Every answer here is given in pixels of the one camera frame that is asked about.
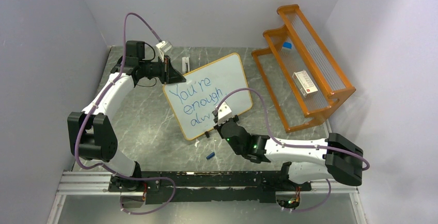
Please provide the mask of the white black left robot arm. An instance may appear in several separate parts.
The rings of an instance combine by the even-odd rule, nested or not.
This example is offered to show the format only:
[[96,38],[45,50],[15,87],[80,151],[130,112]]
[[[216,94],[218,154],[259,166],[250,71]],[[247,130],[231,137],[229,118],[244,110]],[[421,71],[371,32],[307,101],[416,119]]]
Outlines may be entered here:
[[72,112],[67,118],[71,153],[76,163],[86,170],[102,166],[121,177],[122,184],[131,191],[141,188],[143,176],[138,162],[118,149],[111,120],[140,79],[154,78],[163,85],[186,81],[166,54],[172,47],[170,42],[160,41],[155,46],[157,61],[146,59],[145,46],[143,41],[127,41],[123,55],[112,67],[101,91],[83,110]]

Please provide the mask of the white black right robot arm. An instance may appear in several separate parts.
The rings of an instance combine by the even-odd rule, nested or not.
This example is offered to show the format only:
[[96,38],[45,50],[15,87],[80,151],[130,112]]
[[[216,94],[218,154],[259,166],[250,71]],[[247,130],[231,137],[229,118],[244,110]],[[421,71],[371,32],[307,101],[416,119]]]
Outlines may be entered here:
[[316,140],[284,140],[249,133],[234,118],[214,118],[214,128],[234,153],[260,164],[289,163],[279,175],[285,190],[308,181],[333,179],[348,186],[360,186],[363,175],[363,150],[338,133]]

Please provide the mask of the yellow-framed whiteboard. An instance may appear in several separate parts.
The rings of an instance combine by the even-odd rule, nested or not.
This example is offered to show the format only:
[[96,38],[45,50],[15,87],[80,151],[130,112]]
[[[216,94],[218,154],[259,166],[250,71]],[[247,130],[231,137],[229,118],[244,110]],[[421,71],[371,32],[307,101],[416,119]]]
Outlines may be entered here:
[[213,111],[221,100],[240,115],[253,106],[239,54],[232,53],[184,75],[184,83],[163,86],[163,92],[186,140],[213,129]]

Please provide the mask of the blue marker cap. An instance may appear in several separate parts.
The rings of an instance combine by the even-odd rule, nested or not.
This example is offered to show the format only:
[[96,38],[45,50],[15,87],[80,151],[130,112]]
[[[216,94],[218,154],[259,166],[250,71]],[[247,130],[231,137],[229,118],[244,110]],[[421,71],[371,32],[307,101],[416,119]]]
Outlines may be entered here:
[[213,158],[214,156],[215,156],[215,153],[212,152],[212,153],[210,153],[208,156],[206,156],[206,159],[207,159],[207,160],[210,160],[210,159]]

